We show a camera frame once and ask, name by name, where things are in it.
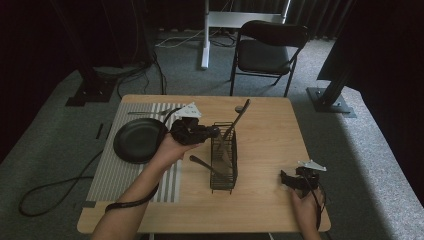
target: placemat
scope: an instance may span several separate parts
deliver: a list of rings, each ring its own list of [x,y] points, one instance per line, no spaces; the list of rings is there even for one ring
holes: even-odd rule
[[[179,103],[121,103],[116,113],[112,128],[100,158],[93,182],[88,192],[87,201],[115,201],[129,187],[145,167],[145,164],[132,164],[121,160],[113,150],[113,140],[118,130],[127,122],[137,118],[155,118],[164,121],[166,115],[157,114],[128,115],[128,112],[159,112],[166,109],[183,107]],[[177,118],[174,114],[166,122],[168,129]],[[159,190],[153,202],[178,202],[181,176],[181,161],[177,161],[163,176]]]

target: utensil holder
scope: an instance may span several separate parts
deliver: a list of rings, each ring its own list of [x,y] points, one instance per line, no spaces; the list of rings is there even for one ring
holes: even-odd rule
[[[214,126],[220,129],[220,135],[211,139],[210,188],[227,190],[230,194],[237,181],[237,138],[232,122],[216,122]]]

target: human hand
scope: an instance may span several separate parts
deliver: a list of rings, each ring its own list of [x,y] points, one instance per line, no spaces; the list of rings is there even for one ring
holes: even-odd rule
[[[312,192],[309,192],[305,197],[299,198],[296,191],[292,188],[289,189],[291,194],[291,201],[293,204],[294,215],[296,217],[299,228],[304,233],[317,232],[317,204]],[[319,189],[314,190],[320,206],[323,202],[323,195]]]
[[[162,171],[167,170],[174,164],[178,159],[184,157],[184,153],[190,149],[200,146],[201,144],[193,145],[181,145],[174,140],[170,133],[167,133],[162,140],[158,150],[154,157],[150,161],[149,165],[154,165]]]

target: gray carpet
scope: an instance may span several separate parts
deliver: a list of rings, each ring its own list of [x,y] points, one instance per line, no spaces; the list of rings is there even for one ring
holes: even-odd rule
[[[228,40],[217,39],[228,43]],[[412,192],[390,148],[360,93],[349,88],[342,96],[357,118],[317,113],[307,87],[326,87],[317,74],[333,42],[314,40],[299,56],[289,99],[293,103],[310,157],[326,166],[321,175],[328,197],[333,239],[424,239],[424,210]],[[201,44],[187,42],[174,48],[156,48],[167,78],[169,95],[228,95],[233,48],[211,47],[207,70],[200,69]],[[124,70],[100,68],[103,72]],[[237,96],[282,96],[286,78],[272,87],[271,79],[238,78]],[[77,176],[100,152],[119,105],[109,103],[65,107],[81,82],[78,72],[64,79],[36,119],[0,165],[0,239],[88,239],[76,225],[90,180],[82,180],[56,209],[40,217],[19,214],[18,204],[29,189]],[[124,94],[160,94],[158,69],[128,78]],[[98,159],[85,175],[93,175]],[[31,196],[25,209],[37,212],[51,206],[71,183],[53,186]],[[301,239],[297,233],[273,233],[275,240]]]

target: black plate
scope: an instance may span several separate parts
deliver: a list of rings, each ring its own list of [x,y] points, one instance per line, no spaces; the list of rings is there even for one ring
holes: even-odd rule
[[[166,126],[153,118],[139,118],[128,122],[115,135],[113,149],[122,160],[130,163],[146,163],[155,155],[158,136],[168,132]]]

